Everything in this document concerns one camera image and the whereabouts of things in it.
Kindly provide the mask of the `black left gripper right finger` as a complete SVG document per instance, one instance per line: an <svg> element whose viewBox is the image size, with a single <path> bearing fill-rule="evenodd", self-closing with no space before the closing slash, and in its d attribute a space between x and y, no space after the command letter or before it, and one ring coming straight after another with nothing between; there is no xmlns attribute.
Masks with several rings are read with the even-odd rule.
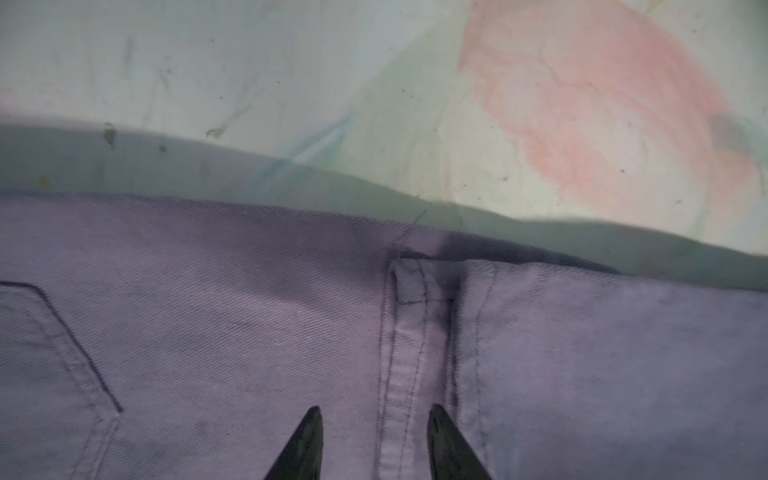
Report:
<svg viewBox="0 0 768 480"><path fill-rule="evenodd" d="M429 412L427 444L433 480L491 479L445 408L439 404L433 404Z"/></svg>

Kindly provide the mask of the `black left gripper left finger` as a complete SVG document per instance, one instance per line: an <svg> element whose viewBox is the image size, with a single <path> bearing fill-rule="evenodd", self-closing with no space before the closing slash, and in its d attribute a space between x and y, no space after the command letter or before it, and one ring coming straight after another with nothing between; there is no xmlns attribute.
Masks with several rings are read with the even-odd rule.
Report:
<svg viewBox="0 0 768 480"><path fill-rule="evenodd" d="M319 406L310 407L265 480L319 480L324 446L324 427Z"/></svg>

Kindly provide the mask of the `purple trousers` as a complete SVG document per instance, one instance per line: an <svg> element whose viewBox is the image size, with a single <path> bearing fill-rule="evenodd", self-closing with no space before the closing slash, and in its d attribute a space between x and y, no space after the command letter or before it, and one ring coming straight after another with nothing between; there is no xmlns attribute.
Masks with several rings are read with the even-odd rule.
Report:
<svg viewBox="0 0 768 480"><path fill-rule="evenodd" d="M1 199L1 475L763 479L767 295L333 214Z"/></svg>

